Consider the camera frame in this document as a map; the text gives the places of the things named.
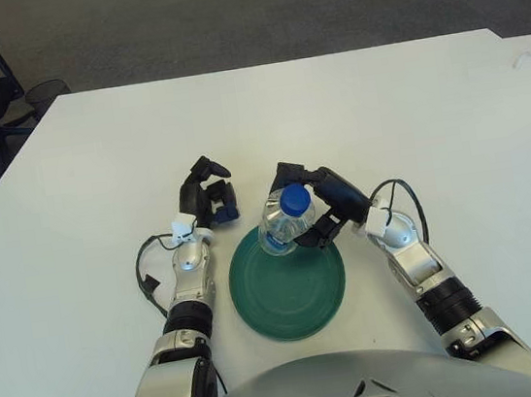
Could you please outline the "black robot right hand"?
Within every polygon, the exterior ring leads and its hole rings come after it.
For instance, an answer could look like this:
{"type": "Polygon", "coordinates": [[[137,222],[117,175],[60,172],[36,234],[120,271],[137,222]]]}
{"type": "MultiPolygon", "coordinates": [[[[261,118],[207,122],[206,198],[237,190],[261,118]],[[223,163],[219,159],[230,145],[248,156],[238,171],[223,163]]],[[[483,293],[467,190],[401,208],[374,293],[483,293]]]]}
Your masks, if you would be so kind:
{"type": "Polygon", "coordinates": [[[314,195],[329,207],[326,214],[294,241],[302,248],[324,248],[331,244],[349,220],[362,225],[366,221],[371,200],[356,186],[327,167],[314,171],[302,164],[279,162],[270,191],[280,190],[290,184],[309,185],[314,195]]]}

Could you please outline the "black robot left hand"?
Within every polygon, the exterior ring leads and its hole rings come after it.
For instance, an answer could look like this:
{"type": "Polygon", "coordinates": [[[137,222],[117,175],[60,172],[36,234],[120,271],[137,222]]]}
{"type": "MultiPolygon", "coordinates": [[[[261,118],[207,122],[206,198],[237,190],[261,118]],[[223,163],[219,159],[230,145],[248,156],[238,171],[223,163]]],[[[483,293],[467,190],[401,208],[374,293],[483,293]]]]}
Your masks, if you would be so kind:
{"type": "Polygon", "coordinates": [[[194,215],[198,228],[212,228],[217,224],[237,220],[236,193],[226,179],[231,172],[205,155],[190,169],[180,188],[180,212],[194,215]]]}

